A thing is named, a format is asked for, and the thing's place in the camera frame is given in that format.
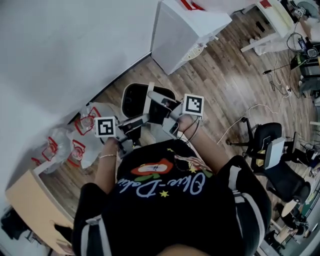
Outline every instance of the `black chair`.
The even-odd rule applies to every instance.
[[[245,143],[230,143],[226,141],[227,145],[248,147],[242,155],[252,158],[251,168],[255,175],[267,177],[266,189],[286,203],[294,200],[297,203],[303,204],[311,191],[309,182],[305,182],[283,160],[269,169],[257,165],[257,159],[265,160],[267,155],[261,154],[259,151],[266,150],[269,143],[282,137],[281,124],[272,122],[259,125],[253,134],[249,120],[244,117],[241,121],[247,125],[249,141]],[[293,141],[284,143],[284,147],[287,148],[286,154],[290,155],[295,150],[297,137],[297,133],[295,133]]]

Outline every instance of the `wooden floor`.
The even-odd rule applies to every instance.
[[[294,94],[282,99],[283,96],[277,90],[272,90],[268,76],[262,75],[265,70],[275,67],[277,54],[257,56],[253,50],[245,53],[240,51],[240,48],[248,44],[249,38],[264,37],[272,32],[271,28],[254,9],[246,15],[237,13],[232,18],[233,22],[218,35],[218,41],[210,42],[200,56],[173,74],[166,75],[157,63],[148,57],[115,81],[96,101],[120,107],[123,90],[128,84],[154,82],[156,86],[173,90],[177,99],[182,99],[185,93],[204,96],[202,127],[215,142],[242,116],[249,118],[252,127],[269,122],[281,123],[282,136],[292,137],[297,131],[300,138],[309,141],[309,121],[316,118],[312,100],[304,97],[297,99]],[[260,33],[255,26],[257,21],[266,28],[264,33]],[[288,63],[288,52],[280,52],[277,66]],[[289,85],[289,67],[279,69],[276,73],[279,80],[283,79],[285,84]],[[296,92],[299,77],[298,70],[291,72],[291,86]],[[271,113],[264,106],[257,106],[248,112],[248,109],[256,104],[266,105],[275,113]],[[227,146],[226,139],[245,141],[247,138],[246,125],[239,122],[229,130],[219,145],[232,157],[241,154],[243,149]],[[291,164],[291,167],[300,174],[305,171],[301,164]],[[97,162],[86,170],[75,169],[65,163],[54,173],[42,173],[40,176],[61,205],[74,216],[80,188],[93,180],[96,170]],[[260,181],[265,186],[266,180],[260,178]],[[269,196],[273,205],[279,200],[270,193]]]

